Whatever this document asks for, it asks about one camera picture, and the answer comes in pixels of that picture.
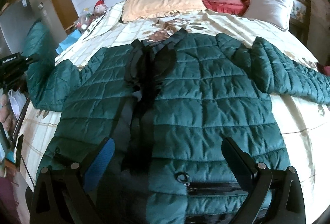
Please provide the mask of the person's left hand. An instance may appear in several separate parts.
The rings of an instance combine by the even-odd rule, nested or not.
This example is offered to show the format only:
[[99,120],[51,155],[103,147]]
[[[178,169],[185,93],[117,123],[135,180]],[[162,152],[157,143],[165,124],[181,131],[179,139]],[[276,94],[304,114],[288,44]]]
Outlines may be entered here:
[[13,133],[17,123],[16,117],[12,111],[11,104],[7,95],[3,94],[1,97],[1,116],[0,121],[3,124],[3,128],[8,133]]

